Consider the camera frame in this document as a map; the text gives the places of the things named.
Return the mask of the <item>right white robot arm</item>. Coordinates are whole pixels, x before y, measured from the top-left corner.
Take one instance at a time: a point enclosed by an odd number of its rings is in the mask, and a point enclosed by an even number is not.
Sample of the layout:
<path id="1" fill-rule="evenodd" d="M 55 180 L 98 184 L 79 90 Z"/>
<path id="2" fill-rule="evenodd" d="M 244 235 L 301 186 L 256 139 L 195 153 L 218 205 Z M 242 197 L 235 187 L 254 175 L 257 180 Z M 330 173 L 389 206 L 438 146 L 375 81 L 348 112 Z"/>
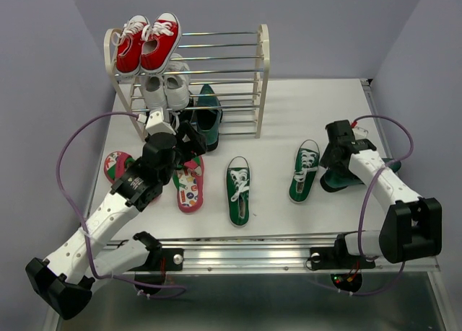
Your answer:
<path id="1" fill-rule="evenodd" d="M 335 193 L 349 186 L 366 186 L 365 197 L 374 197 L 384 212 L 378 231 L 363 229 L 365 211 L 360 211 L 358 229 L 337 236 L 332 258 L 348 266 L 358 257 L 384 257 L 390 263 L 434 257 L 442 250 L 442 206 L 424 198 L 394 172 L 399 159 L 385 162 L 376 146 L 354 133 L 355 123 L 337 120 L 326 125 L 328 144 L 320 165 L 325 168 L 321 186 Z"/>

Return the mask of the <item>pink patterned sandal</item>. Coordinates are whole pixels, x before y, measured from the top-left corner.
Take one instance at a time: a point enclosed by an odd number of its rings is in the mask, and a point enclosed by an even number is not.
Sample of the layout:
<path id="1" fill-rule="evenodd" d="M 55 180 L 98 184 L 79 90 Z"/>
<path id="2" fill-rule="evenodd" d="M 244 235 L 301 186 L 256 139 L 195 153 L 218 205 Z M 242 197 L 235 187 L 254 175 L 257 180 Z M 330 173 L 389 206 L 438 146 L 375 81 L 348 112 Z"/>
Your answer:
<path id="1" fill-rule="evenodd" d="M 135 159 L 126 152 L 114 151 L 106 156 L 103 172 L 110 183 L 114 183 L 135 162 Z"/>
<path id="2" fill-rule="evenodd" d="M 204 202 L 204 162 L 201 156 L 181 165 L 173 175 L 173 183 L 177 190 L 179 209 L 184 213 L 193 213 L 200 209 Z"/>

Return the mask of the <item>dark green loafer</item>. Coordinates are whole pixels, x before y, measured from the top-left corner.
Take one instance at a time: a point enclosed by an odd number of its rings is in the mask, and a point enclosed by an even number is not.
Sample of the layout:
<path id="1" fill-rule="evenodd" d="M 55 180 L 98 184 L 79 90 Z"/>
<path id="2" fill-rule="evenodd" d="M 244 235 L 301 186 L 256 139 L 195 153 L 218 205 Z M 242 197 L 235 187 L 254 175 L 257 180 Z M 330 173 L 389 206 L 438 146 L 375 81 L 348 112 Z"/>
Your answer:
<path id="1" fill-rule="evenodd" d="M 218 97 L 210 85 L 205 84 L 196 102 L 201 110 L 196 111 L 196 126 L 198 132 L 206 139 L 207 151 L 213 151 L 219 144 L 219 125 L 222 121 L 222 108 Z"/>
<path id="2" fill-rule="evenodd" d="M 320 179 L 321 187 L 329 192 L 335 193 L 351 185 L 363 185 L 361 177 L 366 179 L 369 185 L 376 172 L 385 167 L 383 177 L 390 177 L 401 168 L 397 159 L 388 159 L 384 162 L 378 152 L 365 150 L 359 153 L 349 153 L 334 149 L 326 149 L 319 165 L 326 169 Z"/>

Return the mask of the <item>green canvas sneaker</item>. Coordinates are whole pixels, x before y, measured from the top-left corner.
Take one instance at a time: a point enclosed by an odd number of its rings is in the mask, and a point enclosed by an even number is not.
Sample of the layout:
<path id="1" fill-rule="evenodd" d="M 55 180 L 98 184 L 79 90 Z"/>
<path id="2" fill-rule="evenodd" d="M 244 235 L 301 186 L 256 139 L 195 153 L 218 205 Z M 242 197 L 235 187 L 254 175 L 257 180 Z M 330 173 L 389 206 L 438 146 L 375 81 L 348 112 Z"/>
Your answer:
<path id="1" fill-rule="evenodd" d="M 303 203 L 308 199 L 319 168 L 321 153 L 319 145 L 313 139 L 304 140 L 295 156 L 295 167 L 289 187 L 289 199 L 294 203 Z"/>
<path id="2" fill-rule="evenodd" d="M 225 184 L 229 219 L 234 226 L 245 226 L 250 218 L 250 165 L 245 157 L 231 159 L 226 168 Z"/>

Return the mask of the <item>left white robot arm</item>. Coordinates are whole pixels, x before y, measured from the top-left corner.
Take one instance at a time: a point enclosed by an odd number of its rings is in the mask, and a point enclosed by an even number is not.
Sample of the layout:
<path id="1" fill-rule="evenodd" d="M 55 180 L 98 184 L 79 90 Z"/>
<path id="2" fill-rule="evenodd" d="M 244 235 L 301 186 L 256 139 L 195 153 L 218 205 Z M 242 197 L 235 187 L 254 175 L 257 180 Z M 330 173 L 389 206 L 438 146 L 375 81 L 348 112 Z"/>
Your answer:
<path id="1" fill-rule="evenodd" d="M 96 211 L 46 258 L 34 257 L 25 272 L 35 293 L 62 319 L 77 316 L 103 279 L 160 263 L 161 244 L 141 231 L 109 255 L 101 250 L 128 222 L 162 194 L 174 171 L 206 152 L 205 138 L 188 121 L 172 132 L 148 135 L 141 156 L 111 186 Z"/>

